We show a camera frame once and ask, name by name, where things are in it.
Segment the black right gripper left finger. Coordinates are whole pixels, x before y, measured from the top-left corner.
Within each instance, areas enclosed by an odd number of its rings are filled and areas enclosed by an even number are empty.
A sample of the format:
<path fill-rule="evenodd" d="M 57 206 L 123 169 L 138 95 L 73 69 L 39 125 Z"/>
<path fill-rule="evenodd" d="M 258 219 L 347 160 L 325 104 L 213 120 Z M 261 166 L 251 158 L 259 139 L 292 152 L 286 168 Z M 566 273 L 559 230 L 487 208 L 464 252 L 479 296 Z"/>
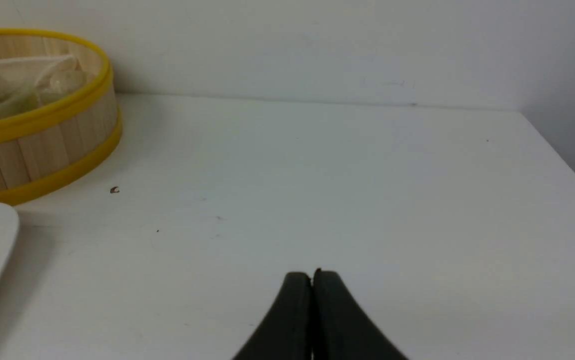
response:
<path fill-rule="evenodd" d="M 235 360 L 310 360 L 311 279 L 286 273 L 279 292 Z"/>

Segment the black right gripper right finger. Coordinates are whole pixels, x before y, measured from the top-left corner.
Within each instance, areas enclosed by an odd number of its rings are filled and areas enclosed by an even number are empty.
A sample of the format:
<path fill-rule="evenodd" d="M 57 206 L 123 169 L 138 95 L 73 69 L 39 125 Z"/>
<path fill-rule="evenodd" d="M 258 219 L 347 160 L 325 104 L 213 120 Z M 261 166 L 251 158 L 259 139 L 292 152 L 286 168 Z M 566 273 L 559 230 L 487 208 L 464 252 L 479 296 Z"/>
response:
<path fill-rule="evenodd" d="M 341 276 L 313 274 L 315 360 L 406 360 L 357 303 Z"/>

